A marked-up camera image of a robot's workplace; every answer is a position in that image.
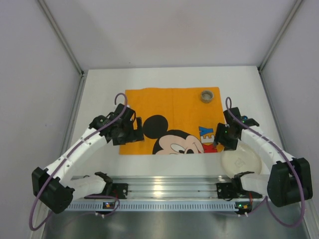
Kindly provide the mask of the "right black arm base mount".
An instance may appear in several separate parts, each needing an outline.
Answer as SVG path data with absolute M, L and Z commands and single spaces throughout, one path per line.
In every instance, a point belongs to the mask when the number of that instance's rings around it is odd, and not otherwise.
M 238 192 L 232 183 L 217 183 L 216 184 L 217 197 L 225 201 L 233 199 L 244 198 L 246 195 Z

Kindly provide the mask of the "small speckled grey cup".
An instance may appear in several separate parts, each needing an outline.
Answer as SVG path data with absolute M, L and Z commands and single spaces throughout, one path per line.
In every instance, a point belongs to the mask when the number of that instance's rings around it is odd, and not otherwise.
M 200 94 L 200 99 L 203 103 L 209 104 L 214 99 L 214 93 L 210 90 L 204 90 Z

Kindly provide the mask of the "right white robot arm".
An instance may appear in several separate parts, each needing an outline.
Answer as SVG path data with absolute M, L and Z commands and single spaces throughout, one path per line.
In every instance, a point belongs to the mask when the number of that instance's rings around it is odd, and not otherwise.
M 254 192 L 276 206 L 309 200 L 313 197 L 310 164 L 277 146 L 252 118 L 237 107 L 224 111 L 214 144 L 224 147 L 221 165 L 237 194 Z

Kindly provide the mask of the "cream ceramic plate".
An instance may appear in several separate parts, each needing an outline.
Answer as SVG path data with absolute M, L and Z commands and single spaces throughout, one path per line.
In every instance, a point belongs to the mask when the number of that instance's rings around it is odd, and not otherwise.
M 221 153 L 221 166 L 229 178 L 242 172 L 260 174 L 262 171 L 261 158 L 247 144 L 238 142 L 235 150 L 224 150 Z

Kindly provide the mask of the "orange Mickey Mouse placemat cloth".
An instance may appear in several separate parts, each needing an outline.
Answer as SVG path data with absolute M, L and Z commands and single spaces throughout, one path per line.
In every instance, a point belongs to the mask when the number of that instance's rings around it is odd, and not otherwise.
M 205 88 L 145 88 L 126 90 L 129 106 L 142 119 L 144 140 L 120 146 L 121 155 L 178 155 L 218 153 L 214 145 L 217 125 L 224 123 L 218 87 L 204 103 Z

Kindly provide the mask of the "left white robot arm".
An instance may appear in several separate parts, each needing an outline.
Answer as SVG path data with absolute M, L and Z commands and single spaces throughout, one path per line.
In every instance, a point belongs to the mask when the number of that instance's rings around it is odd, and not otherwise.
M 83 135 L 56 161 L 31 174 L 35 197 L 53 213 L 63 212 L 72 201 L 89 196 L 109 196 L 113 180 L 105 173 L 74 179 L 74 173 L 107 143 L 114 146 L 144 140 L 142 119 L 136 112 L 118 104 L 107 116 L 97 116 Z

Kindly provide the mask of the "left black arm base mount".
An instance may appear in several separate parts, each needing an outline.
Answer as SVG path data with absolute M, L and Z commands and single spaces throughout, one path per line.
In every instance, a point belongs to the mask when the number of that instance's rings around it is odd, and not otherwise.
M 85 199 L 110 199 L 114 197 L 117 199 L 126 199 L 128 195 L 128 184 L 127 183 L 113 183 L 112 185 L 107 185 L 102 193 L 92 194 L 84 197 Z

